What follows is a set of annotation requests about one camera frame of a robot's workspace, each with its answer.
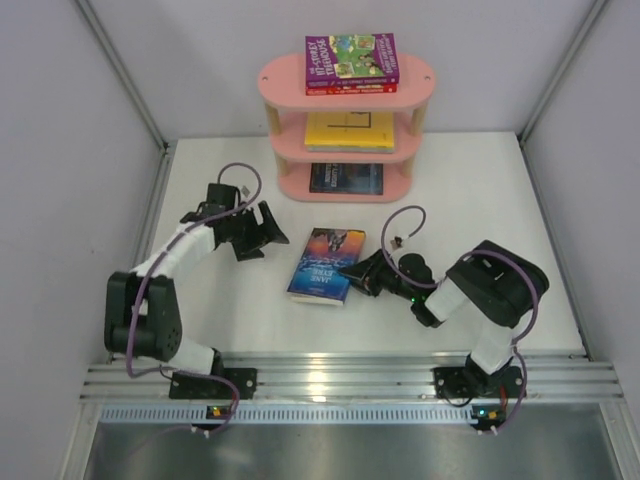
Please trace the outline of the yellow Little Prince book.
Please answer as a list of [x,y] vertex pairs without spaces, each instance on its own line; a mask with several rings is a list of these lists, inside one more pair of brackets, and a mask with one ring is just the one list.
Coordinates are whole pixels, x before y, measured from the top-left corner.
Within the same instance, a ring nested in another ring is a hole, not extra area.
[[311,112],[307,115],[304,145],[395,147],[391,112]]

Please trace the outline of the blue Jane Eyre book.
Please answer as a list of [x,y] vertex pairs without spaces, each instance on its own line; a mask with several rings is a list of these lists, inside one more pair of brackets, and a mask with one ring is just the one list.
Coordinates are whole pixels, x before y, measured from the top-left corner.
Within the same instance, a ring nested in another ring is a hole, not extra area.
[[288,285],[290,298],[302,303],[343,305],[350,283],[339,270],[359,261],[365,240],[362,230],[314,228]]

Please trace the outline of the pale green hardcover book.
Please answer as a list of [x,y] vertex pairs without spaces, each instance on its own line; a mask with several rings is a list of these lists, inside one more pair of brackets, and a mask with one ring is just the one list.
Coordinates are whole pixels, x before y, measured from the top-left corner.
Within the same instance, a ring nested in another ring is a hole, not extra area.
[[347,146],[347,145],[309,145],[305,147],[309,152],[324,152],[324,153],[376,153],[376,154],[392,154],[395,152],[395,147],[382,147],[382,146]]

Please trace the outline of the dark blue book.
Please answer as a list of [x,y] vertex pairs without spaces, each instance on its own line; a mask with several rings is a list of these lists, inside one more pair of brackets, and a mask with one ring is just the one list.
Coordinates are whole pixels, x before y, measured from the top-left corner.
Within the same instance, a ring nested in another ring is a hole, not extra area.
[[309,192],[353,195],[382,195],[382,164],[313,163]]

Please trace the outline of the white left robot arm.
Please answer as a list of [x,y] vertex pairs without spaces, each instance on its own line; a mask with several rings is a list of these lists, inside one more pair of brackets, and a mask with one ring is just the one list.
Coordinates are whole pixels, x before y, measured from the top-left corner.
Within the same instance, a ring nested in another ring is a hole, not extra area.
[[125,356],[131,377],[133,359],[145,357],[183,373],[205,397],[225,388],[221,353],[183,333],[177,284],[220,245],[232,246],[238,261],[260,259],[270,243],[288,244],[268,203],[250,207],[236,186],[211,183],[205,200],[186,213],[169,240],[146,261],[129,271],[115,272],[106,287],[103,341],[107,351]]

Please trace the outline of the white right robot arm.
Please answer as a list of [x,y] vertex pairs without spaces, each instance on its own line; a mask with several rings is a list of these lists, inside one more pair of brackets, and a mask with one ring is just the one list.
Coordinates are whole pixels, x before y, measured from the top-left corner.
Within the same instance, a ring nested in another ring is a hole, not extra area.
[[526,313],[538,311],[549,288],[538,266],[489,240],[456,261],[439,282],[421,255],[408,253],[394,261],[383,249],[339,274],[367,296],[387,291],[408,300],[416,320],[427,328],[444,325],[468,304],[477,308],[483,325],[459,385],[483,397],[502,386],[519,341],[516,327]]

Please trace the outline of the red treehouse book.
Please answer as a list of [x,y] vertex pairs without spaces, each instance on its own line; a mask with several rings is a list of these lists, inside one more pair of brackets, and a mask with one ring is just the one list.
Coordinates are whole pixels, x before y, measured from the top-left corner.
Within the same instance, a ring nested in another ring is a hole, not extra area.
[[317,88],[305,88],[306,96],[326,96],[326,95],[371,95],[371,94],[392,94],[396,93],[397,84],[384,85],[352,85],[352,86],[326,86]]

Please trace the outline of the purple treehouse book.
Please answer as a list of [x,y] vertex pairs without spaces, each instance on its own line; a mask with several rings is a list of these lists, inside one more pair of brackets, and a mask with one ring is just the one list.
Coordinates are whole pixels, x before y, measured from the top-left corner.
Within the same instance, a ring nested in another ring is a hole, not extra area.
[[399,79],[393,33],[305,37],[308,88],[387,85]]

